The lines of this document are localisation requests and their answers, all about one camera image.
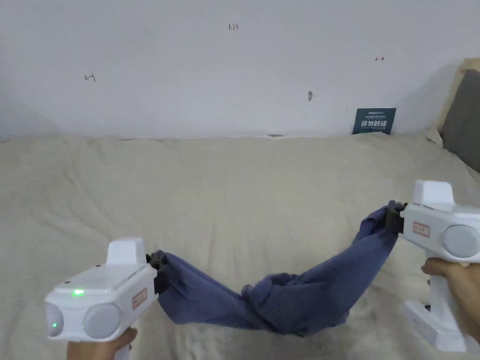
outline white wall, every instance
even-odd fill
[[[0,138],[326,136],[350,133],[361,107],[423,129],[480,56],[479,13],[479,0],[2,0]]]

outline mark on wall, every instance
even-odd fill
[[[96,82],[95,77],[93,76],[93,73],[92,73],[92,76],[85,75],[85,80],[90,80],[90,78],[92,78],[92,77],[93,77],[93,81]]]

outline beige bedsheet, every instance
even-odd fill
[[[478,174],[425,134],[315,139],[24,139],[0,145],[0,358],[63,359],[43,299],[104,262],[108,242],[144,238],[240,291],[347,247],[360,221],[417,179],[480,206]],[[131,359],[477,359],[441,354],[399,314],[426,300],[423,251],[399,241],[346,325],[309,338],[175,325],[159,305],[136,324]]]

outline blue cloth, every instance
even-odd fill
[[[158,301],[177,324],[207,323],[308,336],[343,324],[397,240],[386,206],[361,222],[352,245],[301,275],[269,275],[241,295],[181,258],[164,253],[168,289]]]

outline finger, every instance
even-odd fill
[[[137,337],[137,333],[137,329],[132,329],[129,327],[118,339],[115,340],[115,349],[120,350],[121,348],[127,346]]]
[[[427,259],[425,265],[422,266],[421,269],[427,275],[446,277],[455,265],[455,263],[450,263],[443,259],[430,258]]]

